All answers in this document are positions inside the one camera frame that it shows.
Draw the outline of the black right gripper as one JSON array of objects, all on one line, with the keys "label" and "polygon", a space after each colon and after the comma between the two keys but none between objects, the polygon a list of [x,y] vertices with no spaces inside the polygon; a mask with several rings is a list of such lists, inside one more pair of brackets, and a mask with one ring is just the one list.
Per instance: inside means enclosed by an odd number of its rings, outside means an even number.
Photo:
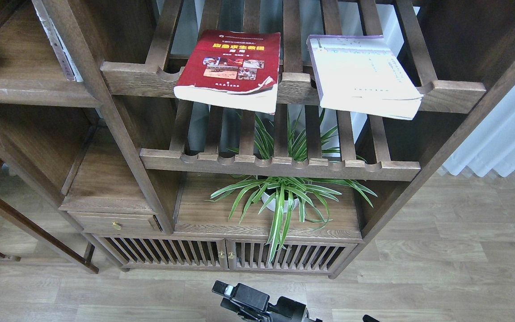
[{"label": "black right gripper", "polygon": [[280,297],[276,305],[269,303],[270,296],[257,289],[238,283],[232,286],[216,280],[212,292],[223,297],[220,306],[235,312],[242,320],[261,322],[322,322],[311,319],[307,306],[286,297]]}]

